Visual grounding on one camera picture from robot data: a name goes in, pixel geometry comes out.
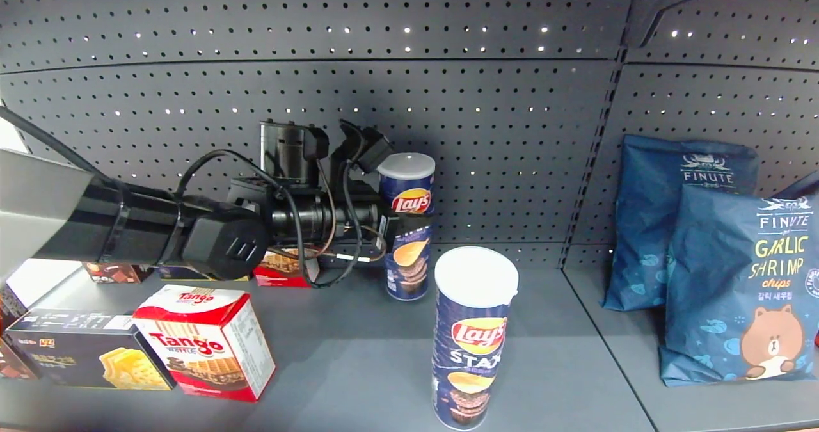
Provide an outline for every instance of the lay's stax can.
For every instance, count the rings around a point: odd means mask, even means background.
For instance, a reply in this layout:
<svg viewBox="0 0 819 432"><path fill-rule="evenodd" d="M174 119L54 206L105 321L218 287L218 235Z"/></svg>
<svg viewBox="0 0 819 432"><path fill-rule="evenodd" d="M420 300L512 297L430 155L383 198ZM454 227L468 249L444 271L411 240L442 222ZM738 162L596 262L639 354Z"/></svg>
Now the lay's stax can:
<svg viewBox="0 0 819 432"><path fill-rule="evenodd" d="M432 215L435 160L422 153L397 153L378 166L379 192L397 213ZM432 226L395 237L386 255L386 289L400 301L413 301L427 292Z"/></svg>
<svg viewBox="0 0 819 432"><path fill-rule="evenodd" d="M460 246L438 259L435 284L435 414L450 429L475 429L492 395L518 270L499 252Z"/></svg>

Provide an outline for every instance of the wire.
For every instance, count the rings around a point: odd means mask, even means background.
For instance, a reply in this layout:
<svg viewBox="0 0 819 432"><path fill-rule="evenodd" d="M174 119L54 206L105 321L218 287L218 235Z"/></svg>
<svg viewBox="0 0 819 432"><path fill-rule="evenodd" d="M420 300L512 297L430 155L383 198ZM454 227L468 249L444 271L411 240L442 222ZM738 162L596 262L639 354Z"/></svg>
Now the wire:
<svg viewBox="0 0 819 432"><path fill-rule="evenodd" d="M329 191L330 190L330 184L327 181L327 173L324 172L324 168L321 166L320 163L319 163L319 175L321 176L321 182L324 183L324 187L326 187L327 190ZM330 200L330 213L331 213L330 221L333 223L330 226L330 236L328 236L327 242L325 242L324 246L322 246L322 248L319 249L318 252L316 252L312 256L305 257L305 260L315 259L315 258L317 258L319 256L322 256L322 255L324 255L324 256L327 256L327 255L335 256L334 254L326 252L330 248L330 245L333 243L333 239L336 236L336 224L338 222L338 219L336 217L336 202L333 201L333 195L331 195L330 192L328 192L327 198L328 198L328 200ZM290 254L289 252L286 252L286 251L284 251L283 249L280 249L280 248L268 248L268 250L270 252L274 252L275 254L278 254L279 256L289 257L290 259L298 259L298 256Z"/></svg>
<svg viewBox="0 0 819 432"><path fill-rule="evenodd" d="M347 218L349 220L352 220L353 226L356 229L356 250L354 251L352 259L350 260L350 262L347 263L347 266L344 268L344 271L342 272L341 275L328 282L311 283L310 286L312 286L313 288L327 288L344 280L345 277L350 275L353 266L356 265L356 263L359 260L359 257L361 256L361 246L363 243L363 236L361 234L361 224L358 220L358 216L356 215L356 210L354 210L353 208L353 202L350 197L349 181L351 166L352 162L349 160L344 163L344 170L342 172L342 192L344 193L344 202L346 204Z"/></svg>
<svg viewBox="0 0 819 432"><path fill-rule="evenodd" d="M242 154L240 154L238 152L228 150L228 149L217 149L217 150L208 152L207 154L203 155L202 157L199 157L198 160L194 161L194 163L191 164L191 166L187 168L187 171L185 172L185 174L182 175L181 179L179 179L179 184L177 185L176 192L173 195L175 195L175 197L177 199L181 200L182 195L184 195L184 193L185 193L185 189L187 189L187 183L189 183L191 178L193 178L193 174L196 173L196 171L199 170L201 167L205 166L205 163L208 163L208 161L211 161L214 158L223 157L223 156L229 156L229 157L236 158L241 163L244 163L244 164L246 164L246 166L251 167L253 172L256 173L258 175L258 177L263 179L264 182L270 184L275 190L277 190L278 192L284 194L284 198L287 199L287 203L290 205L290 210L293 213L293 219L294 219L294 222L296 224L296 250L298 251L298 257L296 257L296 259L298 259L298 262L299 262L299 271L301 272L301 276L303 276L305 278L305 280L306 280L308 275L307 275L307 273L305 273L304 237L302 236L302 233L301 233L301 217L299 216L298 207L296 207L296 201L293 200L293 195L290 194L290 191L287 190L286 187L279 184L276 179L273 179L272 177L270 177L270 175L268 175L268 173L264 172L264 170L261 169L260 167L258 167L255 163L252 163L252 161L248 160L247 157L244 157Z"/></svg>
<svg viewBox="0 0 819 432"><path fill-rule="evenodd" d="M380 233L378 233L377 230L374 230L374 228L372 228L372 227L370 227L368 225L362 225L361 228L363 228L364 230L368 230L369 232L372 232L373 234L375 234L375 236L378 239L378 244L381 245L381 248L378 250L378 256L369 258L370 262L376 262L377 260L381 259L382 257L385 257L386 256L386 239L384 239L384 237Z"/></svg>
<svg viewBox="0 0 819 432"><path fill-rule="evenodd" d="M61 155L63 158L65 158L65 160L69 161L69 163L73 164L80 170L86 170L86 172L97 176L97 178L102 179L102 181L114 184L114 179L111 178L111 176L100 172L100 170L91 164L90 161L85 160L85 158L80 156L79 153L74 151L74 149L66 146L64 143L61 143L57 138L53 137L48 132L43 131L43 129L41 129L39 126L31 123L29 120L24 119L20 115L15 114L8 108L8 106L6 106L6 102L2 102L2 106L0 106L0 118L8 121L17 127L17 129L20 129L20 131L30 134L36 140L41 141L41 143L54 149L56 153Z"/></svg>

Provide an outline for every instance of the brown bear cartoon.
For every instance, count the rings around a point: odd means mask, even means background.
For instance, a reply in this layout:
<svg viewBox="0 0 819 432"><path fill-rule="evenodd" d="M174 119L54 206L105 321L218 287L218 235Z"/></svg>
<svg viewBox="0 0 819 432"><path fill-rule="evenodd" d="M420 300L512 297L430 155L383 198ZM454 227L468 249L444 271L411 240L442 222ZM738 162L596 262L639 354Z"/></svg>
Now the brown bear cartoon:
<svg viewBox="0 0 819 432"><path fill-rule="evenodd" d="M742 357L751 365L745 377L761 380L792 371L802 341L802 325L790 304L780 310L757 307L754 321L742 335Z"/></svg>

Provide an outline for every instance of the brown snack box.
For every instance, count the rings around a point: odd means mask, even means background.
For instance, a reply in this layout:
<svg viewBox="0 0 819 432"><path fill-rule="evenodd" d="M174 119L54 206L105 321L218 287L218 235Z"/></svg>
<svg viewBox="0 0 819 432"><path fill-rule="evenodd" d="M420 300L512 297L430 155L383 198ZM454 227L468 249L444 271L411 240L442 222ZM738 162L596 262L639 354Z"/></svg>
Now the brown snack box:
<svg viewBox="0 0 819 432"><path fill-rule="evenodd" d="M35 380L35 363L12 347L12 336L6 328L28 312L8 284L0 286L0 378Z"/></svg>
<svg viewBox="0 0 819 432"><path fill-rule="evenodd" d="M152 267L131 264L95 264L84 262L83 266L91 280L98 284L138 284L151 275Z"/></svg>

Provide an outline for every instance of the gray shelf surface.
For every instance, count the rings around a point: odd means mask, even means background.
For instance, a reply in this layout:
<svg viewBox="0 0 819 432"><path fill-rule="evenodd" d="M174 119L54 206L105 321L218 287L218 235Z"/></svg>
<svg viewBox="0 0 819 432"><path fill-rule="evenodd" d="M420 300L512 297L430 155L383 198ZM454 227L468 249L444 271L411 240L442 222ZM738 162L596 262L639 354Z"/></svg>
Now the gray shelf surface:
<svg viewBox="0 0 819 432"><path fill-rule="evenodd" d="M566 269L565 275L658 431L763 431L819 426L819 382L770 380L665 387L659 377L657 350L658 333L662 331L657 317L661 315L603 309L600 302L606 275L602 269Z"/></svg>
<svg viewBox="0 0 819 432"><path fill-rule="evenodd" d="M376 269L332 289L247 289L278 368L258 404L171 393L0 382L0 423L66 430L447 430L432 407L434 293L387 297ZM39 306L132 310L163 283L70 278ZM482 431L652 430L559 269L521 269Z"/></svg>

